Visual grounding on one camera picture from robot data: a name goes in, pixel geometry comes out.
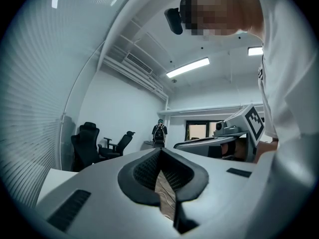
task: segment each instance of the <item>wooden floor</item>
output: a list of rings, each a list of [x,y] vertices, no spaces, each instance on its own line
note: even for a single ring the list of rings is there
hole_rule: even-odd
[[[168,215],[170,219],[174,220],[175,210],[175,193],[171,189],[162,171],[159,173],[156,181],[155,191],[160,196],[160,211],[164,215]]]

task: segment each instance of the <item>chair headrest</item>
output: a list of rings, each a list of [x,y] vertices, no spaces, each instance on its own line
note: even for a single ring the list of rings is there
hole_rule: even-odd
[[[84,125],[87,126],[87,127],[96,128],[96,125],[94,123],[92,123],[92,122],[85,122]]]
[[[92,133],[86,130],[80,131],[79,135],[81,141],[90,141],[93,139]]]
[[[128,136],[133,136],[133,135],[135,134],[135,132],[127,131],[126,134],[127,134]]]

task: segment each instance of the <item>neck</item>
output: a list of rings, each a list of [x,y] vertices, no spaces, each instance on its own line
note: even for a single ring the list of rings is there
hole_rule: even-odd
[[[264,41],[264,17],[259,0],[238,0],[242,14],[241,30]]]

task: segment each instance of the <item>white t-shirt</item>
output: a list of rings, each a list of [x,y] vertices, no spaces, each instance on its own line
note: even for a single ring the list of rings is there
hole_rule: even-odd
[[[318,42],[292,0],[260,0],[265,39],[259,87],[265,134],[279,143],[319,132]]]

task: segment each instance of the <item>ribbed glass panel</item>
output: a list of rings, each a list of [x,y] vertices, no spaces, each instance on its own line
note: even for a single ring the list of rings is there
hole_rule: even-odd
[[[126,1],[58,0],[52,8],[52,0],[27,0],[1,41],[1,179],[28,206],[50,168],[71,167],[70,136],[97,67],[93,54]]]

